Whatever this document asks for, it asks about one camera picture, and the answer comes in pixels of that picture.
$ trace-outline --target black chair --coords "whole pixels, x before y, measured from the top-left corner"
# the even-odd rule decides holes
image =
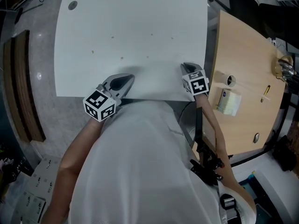
[[[229,0],[230,8],[216,1],[228,13],[251,26],[264,37],[280,38],[299,48],[298,25],[293,18],[299,17],[299,9],[269,4],[258,4],[255,0]]]

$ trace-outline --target white tabletop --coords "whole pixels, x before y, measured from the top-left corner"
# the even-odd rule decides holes
[[[62,0],[57,96],[85,97],[108,76],[131,73],[127,98],[190,101],[179,65],[204,67],[206,32],[207,0]]]

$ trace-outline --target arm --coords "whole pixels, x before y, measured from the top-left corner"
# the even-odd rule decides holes
[[[238,193],[244,200],[250,205],[250,207],[253,209],[253,211],[256,213],[256,206],[252,199],[252,197],[249,195],[249,193],[237,182],[235,179],[235,176],[233,174],[233,170],[230,166],[228,154],[226,152],[225,148],[225,141],[223,133],[220,129],[219,123],[214,115],[213,109],[205,95],[197,95],[195,97],[196,99],[196,107],[202,107],[202,109],[205,111],[206,116],[210,119],[212,122],[214,128],[215,128],[215,135],[216,135],[216,153],[218,158],[222,160],[222,162],[225,164],[224,168],[217,168],[216,172],[223,176],[222,184],[236,193]]]
[[[42,224],[62,224],[71,203],[72,194],[81,168],[95,141],[99,138],[104,122],[91,118],[66,150],[57,174],[51,203]]]

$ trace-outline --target pen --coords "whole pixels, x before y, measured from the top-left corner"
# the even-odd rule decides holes
[[[264,93],[263,95],[267,95],[267,94],[268,94],[270,87],[271,87],[271,86],[268,85],[268,87],[267,87],[267,89],[266,89],[266,91],[265,91],[265,93]]]

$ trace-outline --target wooden table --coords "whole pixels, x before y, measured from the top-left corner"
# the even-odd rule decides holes
[[[57,96],[85,97],[110,75],[132,73],[127,98],[191,101],[180,64],[204,67],[206,32],[207,0],[62,0]]]
[[[271,68],[282,57],[269,41],[237,18],[220,12],[217,41],[212,70],[209,102],[224,134],[228,154],[238,154],[262,148],[271,133],[279,111],[285,84],[276,79]],[[216,110],[221,92],[226,88],[221,75],[236,77],[232,88],[242,95],[236,116],[224,115]],[[270,85],[270,99],[261,103],[261,96]],[[256,133],[259,140],[253,143]]]

